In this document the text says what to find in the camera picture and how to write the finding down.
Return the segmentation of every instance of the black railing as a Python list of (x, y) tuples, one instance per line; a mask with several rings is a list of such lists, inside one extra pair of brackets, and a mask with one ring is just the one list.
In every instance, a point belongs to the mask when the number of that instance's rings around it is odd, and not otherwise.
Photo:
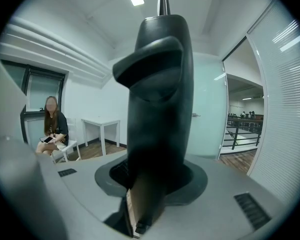
[[(228, 117), (226, 123), (226, 129), (228, 133), (226, 135), (232, 136), (233, 139), (225, 139), (224, 142), (233, 141), (232, 145), (222, 145), (223, 147), (232, 147), (232, 150), (236, 146), (252, 145), (255, 144), (257, 147), (260, 141), (260, 135), (262, 132), (263, 120), (255, 119), (240, 119), (240, 118), (230, 118)], [(242, 129), (247, 132), (239, 132), (239, 129)], [(238, 135), (248, 135), (248, 134), (258, 134), (257, 137), (247, 137), (247, 138), (238, 138)], [(237, 141), (253, 140), (256, 139), (256, 142), (249, 142), (244, 144), (237, 144)]]

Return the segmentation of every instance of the woman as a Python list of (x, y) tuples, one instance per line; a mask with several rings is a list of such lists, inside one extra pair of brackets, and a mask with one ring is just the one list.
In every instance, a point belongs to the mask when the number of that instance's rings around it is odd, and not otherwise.
[(44, 135), (53, 139), (49, 143), (39, 142), (37, 153), (51, 155), (54, 150), (62, 150), (68, 145), (69, 132), (67, 119), (59, 111), (56, 97), (49, 96), (44, 106)]

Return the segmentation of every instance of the white table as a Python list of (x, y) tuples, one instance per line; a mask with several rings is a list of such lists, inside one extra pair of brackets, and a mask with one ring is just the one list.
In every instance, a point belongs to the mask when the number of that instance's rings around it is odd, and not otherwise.
[(106, 145), (105, 145), (105, 126), (115, 125), (116, 124), (116, 147), (119, 148), (120, 146), (120, 120), (113, 120), (108, 119), (105, 117), (98, 116), (96, 118), (89, 118), (89, 119), (81, 119), (83, 125), (83, 137), (85, 146), (88, 147), (88, 140), (87, 140), (87, 131), (86, 131), (86, 124), (98, 126), (98, 135), (101, 140), (101, 148), (102, 148), (102, 155), (106, 155)]

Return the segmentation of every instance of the ribbed glass panel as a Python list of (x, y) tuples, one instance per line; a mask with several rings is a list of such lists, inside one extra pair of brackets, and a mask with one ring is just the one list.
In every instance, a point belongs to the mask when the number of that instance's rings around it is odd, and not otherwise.
[(249, 36), (268, 95), (264, 140), (250, 177), (289, 204), (300, 194), (300, 24), (276, 0)]

